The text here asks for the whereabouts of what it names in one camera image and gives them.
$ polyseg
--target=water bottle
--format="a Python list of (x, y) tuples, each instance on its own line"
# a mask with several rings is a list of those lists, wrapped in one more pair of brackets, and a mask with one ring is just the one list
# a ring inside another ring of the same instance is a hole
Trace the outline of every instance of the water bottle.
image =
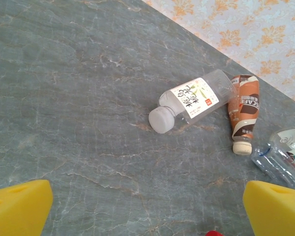
[(280, 147), (266, 144), (255, 149), (251, 159), (275, 184), (295, 189), (295, 160)]
[(194, 124), (225, 105), (235, 93), (230, 78), (222, 70), (215, 70), (164, 92), (148, 120), (157, 133), (164, 134), (179, 120), (180, 125)]

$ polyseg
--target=plastic bottle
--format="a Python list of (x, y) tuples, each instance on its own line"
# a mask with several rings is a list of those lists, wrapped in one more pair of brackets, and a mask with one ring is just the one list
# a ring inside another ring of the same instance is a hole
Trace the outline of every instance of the plastic bottle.
[(160, 134), (171, 130), (175, 119), (194, 124), (207, 114), (225, 105), (235, 94), (235, 88), (222, 70), (215, 70), (164, 92), (148, 119)]
[(253, 129), (259, 115), (259, 81), (253, 75), (238, 75), (232, 79), (236, 96), (229, 102), (228, 111), (233, 128), (233, 152), (250, 155)]
[(275, 184), (295, 189), (295, 160), (280, 147), (271, 143), (257, 148), (251, 159)]
[(270, 141), (295, 159), (295, 127), (274, 132), (270, 137)]

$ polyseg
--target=orange floral pattern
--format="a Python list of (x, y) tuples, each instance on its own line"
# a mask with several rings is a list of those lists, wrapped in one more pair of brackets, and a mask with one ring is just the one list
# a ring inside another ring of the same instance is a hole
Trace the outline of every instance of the orange floral pattern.
[(260, 74), (261, 75), (269, 75), (269, 74), (278, 74), (281, 69), (281, 61), (280, 60), (268, 60), (261, 61), (261, 68), (260, 68)]
[(282, 43), (285, 36), (285, 27), (286, 26), (279, 26), (275, 28), (274, 26), (271, 26), (270, 28), (263, 28), (262, 31), (265, 34), (262, 35), (261, 40), (258, 40), (258, 46), (253, 50), (256, 52), (263, 46), (267, 47), (269, 44), (272, 44), (274, 42)]
[(229, 8), (237, 9), (238, 0), (215, 0), (213, 6), (213, 12), (208, 17), (210, 20), (213, 20), (217, 14), (223, 15), (223, 11), (227, 11)]
[(295, 0), (143, 0), (295, 100)]
[(220, 32), (220, 35), (222, 36), (220, 47), (230, 47), (232, 45), (239, 46), (241, 40), (239, 33), (239, 30)]
[(191, 4), (191, 0), (172, 0), (175, 3), (173, 20), (182, 19), (187, 13), (193, 14), (194, 5)]

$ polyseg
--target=crushed plastic bottle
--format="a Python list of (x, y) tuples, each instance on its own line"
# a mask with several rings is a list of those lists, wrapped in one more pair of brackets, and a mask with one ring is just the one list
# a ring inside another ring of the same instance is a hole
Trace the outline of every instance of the crushed plastic bottle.
[(274, 143), (255, 149), (252, 161), (275, 184), (295, 189), (295, 159)]

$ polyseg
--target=clear plastic bottle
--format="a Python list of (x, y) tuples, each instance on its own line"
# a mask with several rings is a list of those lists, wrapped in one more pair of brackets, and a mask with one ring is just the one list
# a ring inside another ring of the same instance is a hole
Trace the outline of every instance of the clear plastic bottle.
[(270, 141), (295, 159), (295, 127), (281, 129), (273, 133)]
[(295, 160), (280, 147), (271, 143), (257, 148), (251, 159), (275, 184), (295, 189)]
[(207, 114), (225, 105), (235, 95), (236, 89), (222, 70), (189, 81), (164, 92), (159, 107), (150, 112), (152, 128), (160, 134), (171, 130), (177, 120), (194, 124)]

